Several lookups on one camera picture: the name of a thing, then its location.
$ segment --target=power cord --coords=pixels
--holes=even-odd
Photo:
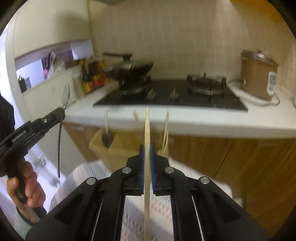
[[[230,84],[230,83],[233,83],[233,82],[244,82],[243,80],[240,80],[240,79],[232,79],[232,80],[229,80],[226,85]],[[255,106],[260,106],[260,107],[266,107],[266,106],[278,106],[280,103],[281,103],[281,100],[280,98],[277,96],[277,94],[274,92],[274,97],[278,100],[278,103],[273,103],[273,102],[268,102],[268,103],[258,103],[256,101],[253,101],[253,100],[250,100],[248,98],[244,98],[244,97],[241,97],[241,96],[238,96],[238,98],[240,100],[243,100],[243,101],[246,101],[252,105],[255,105]]]

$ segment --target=stainless steel lid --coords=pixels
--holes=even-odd
[[[243,50],[243,52],[241,53],[241,57],[257,59],[259,61],[278,66],[278,64],[271,57],[264,55],[263,51],[261,50],[258,50],[257,52],[251,50]]]

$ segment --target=tiled wall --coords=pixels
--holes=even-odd
[[[283,64],[281,85],[296,96],[296,40],[293,41]]]
[[[293,42],[285,22],[274,22],[230,0],[90,1],[96,56],[133,52],[154,61],[152,74],[240,75],[243,49],[266,50],[283,65]]]

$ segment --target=gas stove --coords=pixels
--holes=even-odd
[[[240,99],[220,81],[188,75],[186,80],[152,80],[152,88],[134,94],[116,89],[97,105],[172,105],[248,111]]]

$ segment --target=black stovetop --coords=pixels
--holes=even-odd
[[[178,100],[172,101],[169,95],[174,88],[180,96]],[[156,93],[155,99],[147,100],[146,93],[123,96],[116,89],[94,105],[175,105],[248,111],[229,88],[226,88],[225,94],[208,96],[192,93],[188,90],[186,80],[155,80],[153,90]]]

